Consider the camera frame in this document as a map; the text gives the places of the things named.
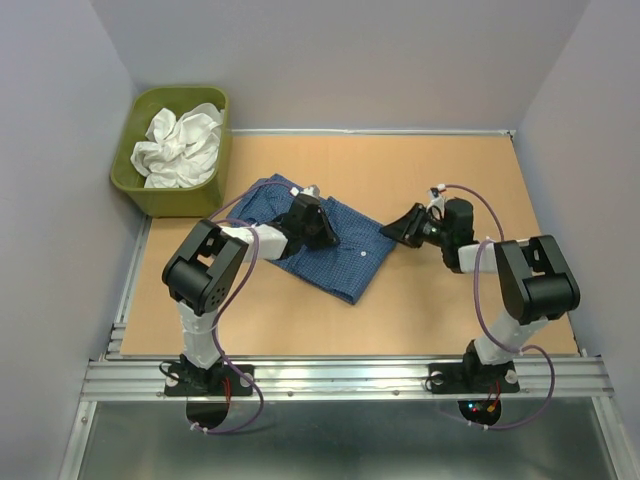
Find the blue checkered long sleeve shirt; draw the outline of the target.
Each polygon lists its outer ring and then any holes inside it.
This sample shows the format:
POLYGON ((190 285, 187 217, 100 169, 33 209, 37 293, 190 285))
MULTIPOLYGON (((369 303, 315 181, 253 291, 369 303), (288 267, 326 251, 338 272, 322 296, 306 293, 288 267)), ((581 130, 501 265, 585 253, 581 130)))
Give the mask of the blue checkered long sleeve shirt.
MULTIPOLYGON (((274 174, 254 183, 255 191, 243 196, 228 216, 250 224, 263 224, 289 210, 296 185, 274 174)), ((330 226, 340 243, 311 251, 304 247, 296 255, 274 262, 282 270, 348 302, 356 304, 395 242, 380 233, 381 224, 333 197, 320 200, 330 226)))

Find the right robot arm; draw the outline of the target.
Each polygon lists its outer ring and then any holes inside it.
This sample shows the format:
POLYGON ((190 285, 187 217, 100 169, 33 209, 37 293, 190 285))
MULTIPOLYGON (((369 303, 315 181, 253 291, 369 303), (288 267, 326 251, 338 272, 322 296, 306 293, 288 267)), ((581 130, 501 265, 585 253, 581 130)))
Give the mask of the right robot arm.
POLYGON ((380 232, 410 248, 438 247, 455 273, 494 273, 499 279, 502 311, 492 325, 481 326, 482 335, 470 342, 461 361, 429 365, 425 388, 433 394, 518 392, 515 358, 533 335, 580 303, 577 282, 552 236, 480 243, 467 200, 435 196, 380 232))

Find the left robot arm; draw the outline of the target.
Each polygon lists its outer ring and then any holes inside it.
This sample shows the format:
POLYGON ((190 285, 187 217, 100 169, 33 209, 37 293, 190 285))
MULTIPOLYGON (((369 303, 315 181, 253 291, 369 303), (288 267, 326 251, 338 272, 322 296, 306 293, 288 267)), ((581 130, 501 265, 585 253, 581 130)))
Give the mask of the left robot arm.
POLYGON ((250 396, 254 367, 231 367, 217 346, 219 314, 237 294, 232 289, 243 263, 288 259, 306 247, 335 247, 339 237, 315 186, 292 190, 289 210, 262 225, 232 220, 222 227, 201 220, 171 257, 162 281, 177 304, 183 351, 160 367, 169 397, 250 396))

